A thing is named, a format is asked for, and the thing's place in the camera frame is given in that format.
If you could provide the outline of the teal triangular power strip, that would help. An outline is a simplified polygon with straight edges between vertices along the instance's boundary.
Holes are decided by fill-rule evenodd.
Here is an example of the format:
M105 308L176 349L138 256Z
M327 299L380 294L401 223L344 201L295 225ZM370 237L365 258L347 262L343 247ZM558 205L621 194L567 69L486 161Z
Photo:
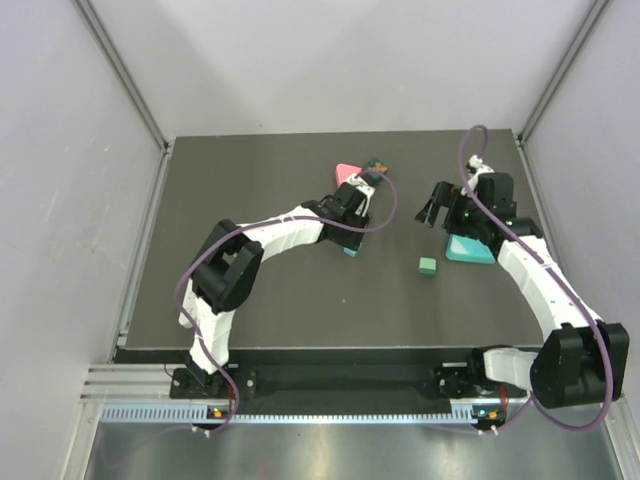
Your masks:
M495 258L491 250L479 240L468 237L450 235L445 251L450 261L492 265Z

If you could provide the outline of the mint green cube charger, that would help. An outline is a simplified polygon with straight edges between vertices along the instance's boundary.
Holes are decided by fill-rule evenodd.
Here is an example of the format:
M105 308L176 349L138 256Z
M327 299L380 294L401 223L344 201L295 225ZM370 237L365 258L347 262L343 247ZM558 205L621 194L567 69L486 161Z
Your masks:
M433 277L437 272L437 261L434 258L421 257L418 271L422 276Z

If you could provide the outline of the pink triangular power strip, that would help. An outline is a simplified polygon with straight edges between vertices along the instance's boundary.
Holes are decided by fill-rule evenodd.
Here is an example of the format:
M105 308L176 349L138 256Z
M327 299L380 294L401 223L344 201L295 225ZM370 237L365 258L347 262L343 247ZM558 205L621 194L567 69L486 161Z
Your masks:
M361 172L361 168L358 166L339 163L336 165L334 173L336 185L340 186L342 183L348 180L348 178L354 174L358 174Z

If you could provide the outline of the dark green cube adapter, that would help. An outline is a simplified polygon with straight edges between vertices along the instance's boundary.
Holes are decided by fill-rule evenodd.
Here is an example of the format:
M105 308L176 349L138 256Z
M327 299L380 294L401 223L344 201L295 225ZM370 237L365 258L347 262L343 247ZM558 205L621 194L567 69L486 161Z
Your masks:
M377 186L388 173L387 165L380 159L373 157L362 167L364 180L371 186Z

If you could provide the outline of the white tiger cube adapter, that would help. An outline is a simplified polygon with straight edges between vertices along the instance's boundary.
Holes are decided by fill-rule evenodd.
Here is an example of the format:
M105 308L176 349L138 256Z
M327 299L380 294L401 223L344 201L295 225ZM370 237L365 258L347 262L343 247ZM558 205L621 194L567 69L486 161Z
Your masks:
M370 199L374 193L376 188L370 185L363 177L360 176L360 172L351 174L346 180L345 183L354 186L360 192L362 192L368 199Z

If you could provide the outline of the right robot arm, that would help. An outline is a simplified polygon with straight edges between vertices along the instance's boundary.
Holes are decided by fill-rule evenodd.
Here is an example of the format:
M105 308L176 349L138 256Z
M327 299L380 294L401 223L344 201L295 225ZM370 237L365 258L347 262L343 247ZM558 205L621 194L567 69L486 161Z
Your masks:
M626 329L602 321L568 285L536 222L518 216L510 175L483 173L472 186L468 194L438 182L416 219L433 226L445 209L447 233L486 246L518 286L544 344L538 352L502 345L474 349L469 388L487 396L510 384L532 392L546 409L618 400L630 344Z

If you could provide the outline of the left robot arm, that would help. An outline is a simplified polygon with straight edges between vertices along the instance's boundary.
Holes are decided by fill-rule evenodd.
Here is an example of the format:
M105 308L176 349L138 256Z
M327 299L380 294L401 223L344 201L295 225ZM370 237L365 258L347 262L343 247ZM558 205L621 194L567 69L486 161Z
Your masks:
M344 182L332 195L263 222L237 225L225 219L215 225L194 259L197 266L183 281L179 315L183 327L199 328L186 361L197 390L212 397L226 387L221 366L229 360L233 317L251 293L261 264L322 241L357 249L370 221L374 193L365 182Z

